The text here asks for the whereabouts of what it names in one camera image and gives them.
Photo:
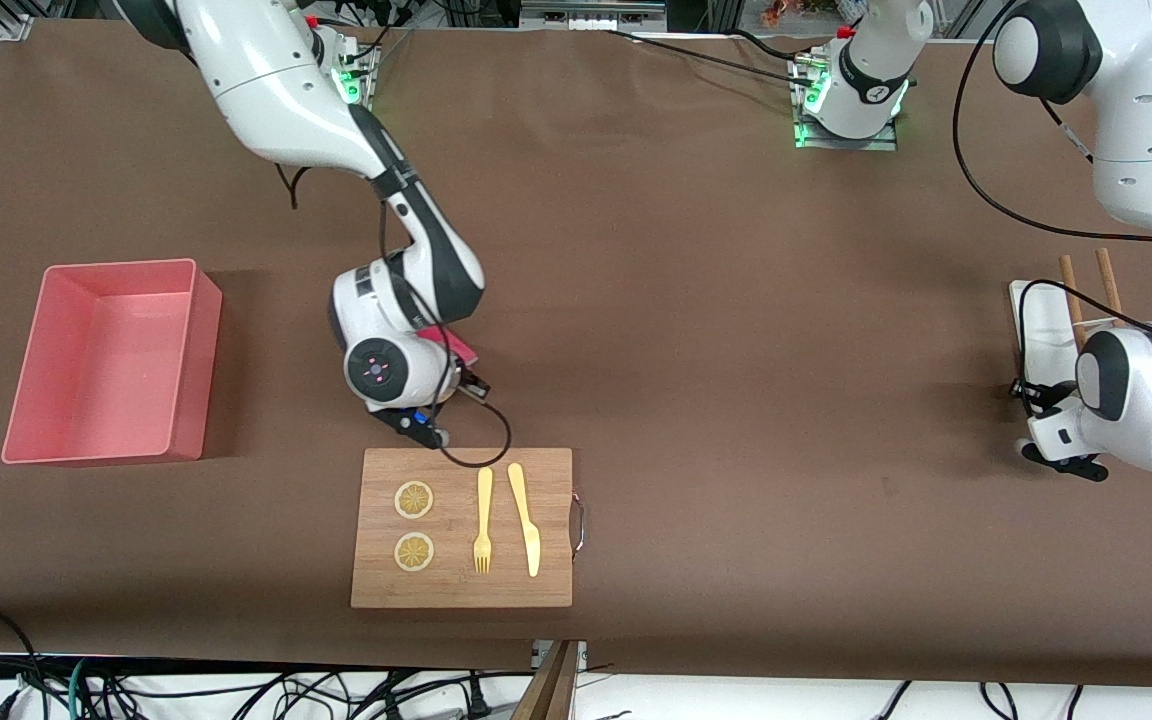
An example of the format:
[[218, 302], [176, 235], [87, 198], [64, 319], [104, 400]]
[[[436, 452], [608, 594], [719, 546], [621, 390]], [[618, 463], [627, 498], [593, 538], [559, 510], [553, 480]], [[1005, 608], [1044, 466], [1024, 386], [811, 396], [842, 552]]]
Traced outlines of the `white rectangular tray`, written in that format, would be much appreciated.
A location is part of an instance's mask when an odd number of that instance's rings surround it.
[[1076, 379], [1075, 327], [1068, 296], [1058, 287], [1011, 281], [1007, 286], [1018, 343], [1024, 344], [1023, 376], [1038, 386], [1058, 386]]

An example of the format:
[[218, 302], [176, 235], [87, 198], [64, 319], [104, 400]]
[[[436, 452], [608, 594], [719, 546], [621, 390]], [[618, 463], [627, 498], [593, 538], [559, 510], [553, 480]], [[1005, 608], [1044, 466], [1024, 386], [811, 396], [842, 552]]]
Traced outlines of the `yellow plastic fork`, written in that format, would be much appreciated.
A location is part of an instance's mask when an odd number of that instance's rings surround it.
[[492, 495], [494, 473], [490, 468], [477, 470], [477, 535], [473, 539], [473, 566], [476, 574], [488, 574], [492, 569], [492, 538], [490, 538], [490, 518], [492, 518]]

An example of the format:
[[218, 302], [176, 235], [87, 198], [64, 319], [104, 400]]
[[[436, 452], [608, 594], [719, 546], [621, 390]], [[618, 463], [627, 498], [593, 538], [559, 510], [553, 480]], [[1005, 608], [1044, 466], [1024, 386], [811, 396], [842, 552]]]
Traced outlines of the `yellow plastic knife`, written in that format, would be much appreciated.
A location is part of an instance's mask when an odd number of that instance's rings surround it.
[[538, 577], [541, 562], [541, 537], [540, 530], [531, 520], [529, 497], [526, 497], [526, 477], [524, 468], [518, 462], [511, 462], [507, 467], [509, 486], [515, 497], [521, 523], [522, 535], [524, 535], [524, 547], [526, 553], [526, 574], [531, 578]]

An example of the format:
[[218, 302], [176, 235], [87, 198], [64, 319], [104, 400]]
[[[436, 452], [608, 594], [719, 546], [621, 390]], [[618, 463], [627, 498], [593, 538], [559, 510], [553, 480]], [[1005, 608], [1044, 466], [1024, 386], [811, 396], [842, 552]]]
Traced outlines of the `wooden cutting board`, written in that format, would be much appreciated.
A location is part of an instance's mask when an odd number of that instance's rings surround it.
[[[573, 602], [573, 450], [513, 448], [497, 457], [488, 448], [465, 448], [467, 465], [435, 450], [371, 448], [364, 455], [353, 556], [351, 602], [356, 609], [566, 609]], [[531, 520], [540, 530], [538, 577], [526, 571], [515, 497], [507, 467], [518, 462], [526, 477]], [[492, 569], [476, 574], [477, 470], [494, 473]], [[420, 520], [404, 520], [393, 497], [408, 480], [429, 483], [434, 505]], [[397, 569], [394, 544], [410, 532], [433, 538], [435, 558], [422, 571]]]

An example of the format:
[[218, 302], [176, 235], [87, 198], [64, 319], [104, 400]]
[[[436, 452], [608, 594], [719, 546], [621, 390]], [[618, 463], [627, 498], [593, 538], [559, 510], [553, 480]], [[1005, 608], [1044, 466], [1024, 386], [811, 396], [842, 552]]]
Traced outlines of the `brown wooden stand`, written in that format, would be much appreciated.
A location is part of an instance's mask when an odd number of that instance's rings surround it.
[[586, 660], [584, 642], [553, 641], [509, 720], [571, 720], [576, 680]]

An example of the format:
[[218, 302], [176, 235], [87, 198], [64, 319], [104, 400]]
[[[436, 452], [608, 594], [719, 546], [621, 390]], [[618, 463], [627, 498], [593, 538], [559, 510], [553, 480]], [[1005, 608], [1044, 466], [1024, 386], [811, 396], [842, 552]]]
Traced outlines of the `pink plastic bin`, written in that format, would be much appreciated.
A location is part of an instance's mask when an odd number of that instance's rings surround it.
[[1, 460], [97, 468], [204, 456], [221, 305], [188, 258], [50, 266]]

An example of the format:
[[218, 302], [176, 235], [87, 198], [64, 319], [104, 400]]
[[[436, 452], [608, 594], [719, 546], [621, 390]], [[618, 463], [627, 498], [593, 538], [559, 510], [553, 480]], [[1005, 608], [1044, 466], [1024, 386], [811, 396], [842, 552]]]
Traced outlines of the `small metal table bracket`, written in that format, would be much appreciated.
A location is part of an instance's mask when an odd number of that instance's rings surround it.
[[[535, 639], [531, 647], [531, 661], [530, 667], [532, 670], [539, 670], [550, 651], [556, 647], [558, 641], [553, 639]], [[588, 643], [585, 641], [573, 641], [571, 647], [573, 653], [576, 657], [576, 670], [577, 673], [585, 673], [588, 670]]]

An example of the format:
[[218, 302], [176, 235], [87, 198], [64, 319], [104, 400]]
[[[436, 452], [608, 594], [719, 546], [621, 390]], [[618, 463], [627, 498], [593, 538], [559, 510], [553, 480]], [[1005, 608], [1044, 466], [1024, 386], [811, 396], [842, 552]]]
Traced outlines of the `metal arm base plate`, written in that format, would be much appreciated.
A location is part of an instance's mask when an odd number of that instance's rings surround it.
[[900, 101], [890, 106], [890, 114], [881, 129], [867, 137], [849, 137], [838, 135], [833, 126], [847, 126], [850, 120], [844, 118], [847, 109], [844, 97], [831, 97], [835, 88], [846, 88], [846, 83], [833, 82], [826, 56], [799, 53], [786, 61], [788, 73], [794, 79], [805, 79], [806, 85], [791, 88], [791, 123], [794, 123], [794, 145], [797, 149], [829, 149], [854, 151], [892, 152], [899, 146], [896, 115], [901, 109]]
[[380, 50], [369, 41], [343, 35], [329, 26], [319, 26], [314, 33], [323, 41], [320, 70], [333, 82], [344, 103], [372, 108], [376, 92]]

